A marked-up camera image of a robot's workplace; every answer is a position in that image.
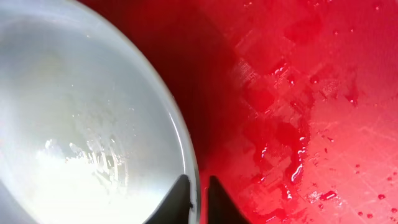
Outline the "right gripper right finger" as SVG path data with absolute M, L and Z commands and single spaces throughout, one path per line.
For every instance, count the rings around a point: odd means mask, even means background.
M 207 202 L 207 224 L 249 224 L 214 175 L 210 176 Z

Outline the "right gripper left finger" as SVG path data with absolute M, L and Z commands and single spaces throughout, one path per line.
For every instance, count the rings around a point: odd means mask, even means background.
M 192 207 L 190 180 L 187 175 L 180 175 L 145 224 L 188 224 Z

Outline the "light blue plate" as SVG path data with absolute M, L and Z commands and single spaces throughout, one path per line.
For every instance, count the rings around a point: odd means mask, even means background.
M 1 2 L 1 222 L 145 223 L 180 175 L 180 110 L 141 51 L 78 1 Z

